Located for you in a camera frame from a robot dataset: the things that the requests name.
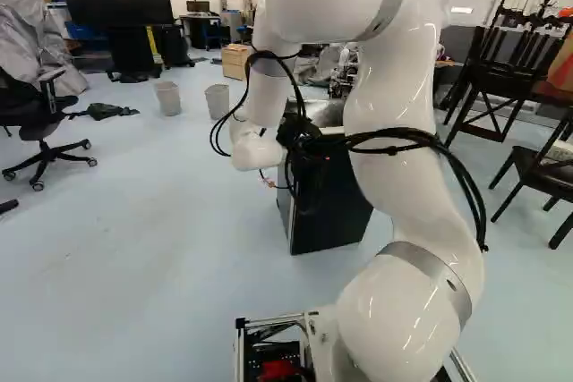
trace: white bucket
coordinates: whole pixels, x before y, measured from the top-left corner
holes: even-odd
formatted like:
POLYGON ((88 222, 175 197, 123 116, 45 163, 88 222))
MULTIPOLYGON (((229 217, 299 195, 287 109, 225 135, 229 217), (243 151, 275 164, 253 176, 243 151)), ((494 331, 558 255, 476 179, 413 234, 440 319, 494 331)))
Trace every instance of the white bucket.
POLYGON ((211 85, 205 90, 209 115, 212 120, 220 120, 229 112, 229 86, 226 84, 211 85))
POLYGON ((165 116, 181 114, 181 98, 179 97, 179 87, 171 81, 164 81, 155 84, 155 94, 158 96, 161 112, 165 116))

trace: office chair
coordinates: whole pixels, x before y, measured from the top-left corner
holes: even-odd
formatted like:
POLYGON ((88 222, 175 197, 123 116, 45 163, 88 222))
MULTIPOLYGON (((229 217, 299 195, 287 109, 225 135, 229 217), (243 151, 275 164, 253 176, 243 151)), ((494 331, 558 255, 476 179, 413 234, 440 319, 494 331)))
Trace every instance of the office chair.
POLYGON ((18 81, 0 68, 0 125, 20 126, 20 138, 24 141, 37 141, 40 152, 17 166, 4 169, 6 181, 12 181, 16 172, 38 163, 38 169, 30 179, 34 191, 44 190, 40 180, 49 163, 57 158, 67 161, 83 161, 93 167, 98 160, 91 157, 76 157, 67 154, 72 149, 90 149, 91 143, 84 139, 79 142, 50 148, 45 138, 52 134, 66 117, 64 109, 78 103, 76 96, 56 97, 54 80, 65 73, 65 68, 56 69, 38 78, 41 91, 28 82, 18 81))

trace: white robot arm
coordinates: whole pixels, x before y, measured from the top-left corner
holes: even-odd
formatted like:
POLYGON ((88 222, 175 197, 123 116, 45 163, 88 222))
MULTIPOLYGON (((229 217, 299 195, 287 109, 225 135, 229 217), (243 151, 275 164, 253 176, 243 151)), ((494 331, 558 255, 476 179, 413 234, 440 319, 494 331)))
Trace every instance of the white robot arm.
MULTIPOLYGON (((357 41, 358 82, 346 102, 345 134, 393 127, 435 133, 432 77, 443 0, 260 0, 253 46, 280 57, 302 43, 357 41)), ((292 66, 293 59, 285 60, 292 66)), ((285 150, 259 136, 277 127, 291 82, 272 59, 251 69, 248 122, 233 132, 239 170, 277 166, 285 150)), ((372 139, 360 149, 410 144, 372 139)), ((372 205, 392 217, 394 238, 342 292, 338 330, 371 382, 426 382, 458 341, 483 289, 483 258, 458 213, 432 149, 394 157, 351 153, 372 205)))

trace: floor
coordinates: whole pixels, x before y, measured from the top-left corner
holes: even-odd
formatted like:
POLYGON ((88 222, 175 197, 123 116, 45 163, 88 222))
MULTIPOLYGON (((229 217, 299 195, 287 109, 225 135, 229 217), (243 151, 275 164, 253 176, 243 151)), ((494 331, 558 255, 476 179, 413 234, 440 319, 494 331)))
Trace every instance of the floor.
MULTIPOLYGON (((220 69, 204 62, 165 72, 184 101, 172 118, 160 115, 151 83, 90 75, 78 110, 98 101, 141 114, 66 121, 49 142, 90 138, 99 166, 53 164, 41 193, 27 184, 30 170, 0 182, 0 201, 21 202, 0 221, 1 380, 230 381, 235 318, 331 303, 388 242, 391 222, 376 213, 359 246, 288 255, 273 191, 211 152, 203 91, 219 82, 233 98, 244 91, 220 69)), ((463 134, 454 141, 490 214, 516 182, 512 171, 487 191, 510 146, 539 146, 550 132, 516 123, 503 145, 463 134)), ((2 166, 35 151, 0 132, 2 166)), ((573 374, 573 238, 557 251, 546 246, 571 207, 546 214, 544 202, 524 190, 489 225, 485 295, 459 346, 480 381, 573 374)))

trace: monitor stand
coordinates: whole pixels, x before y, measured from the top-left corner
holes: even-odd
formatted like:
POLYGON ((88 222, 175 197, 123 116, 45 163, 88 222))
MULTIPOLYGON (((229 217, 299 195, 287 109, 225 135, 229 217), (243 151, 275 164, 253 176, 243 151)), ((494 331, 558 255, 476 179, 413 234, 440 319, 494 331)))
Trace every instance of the monitor stand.
POLYGON ((155 64, 145 27, 111 28, 107 39, 114 61, 114 69, 107 71, 112 82, 143 82, 161 75, 162 67, 155 64))

